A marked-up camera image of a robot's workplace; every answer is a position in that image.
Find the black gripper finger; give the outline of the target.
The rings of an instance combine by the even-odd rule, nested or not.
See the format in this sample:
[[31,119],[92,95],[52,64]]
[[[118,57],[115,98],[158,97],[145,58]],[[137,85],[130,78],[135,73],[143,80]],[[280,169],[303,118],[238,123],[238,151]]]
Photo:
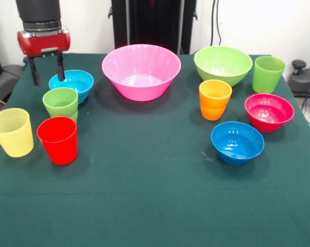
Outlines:
[[36,64],[34,62],[34,57],[28,57],[28,63],[30,66],[31,75],[32,75],[34,85],[41,86],[42,82],[41,82],[41,78],[40,78],[39,72],[37,70]]
[[57,64],[58,64],[58,79],[60,81],[64,81],[65,80],[65,74],[64,74],[64,67],[63,67],[63,55],[62,53],[57,53]]

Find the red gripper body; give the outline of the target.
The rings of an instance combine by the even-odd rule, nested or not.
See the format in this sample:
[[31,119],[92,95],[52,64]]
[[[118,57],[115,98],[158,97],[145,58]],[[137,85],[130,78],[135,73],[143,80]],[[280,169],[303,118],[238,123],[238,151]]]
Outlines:
[[63,52],[70,48],[70,33],[66,27],[47,32],[18,31],[19,47],[27,57],[40,57],[49,52]]

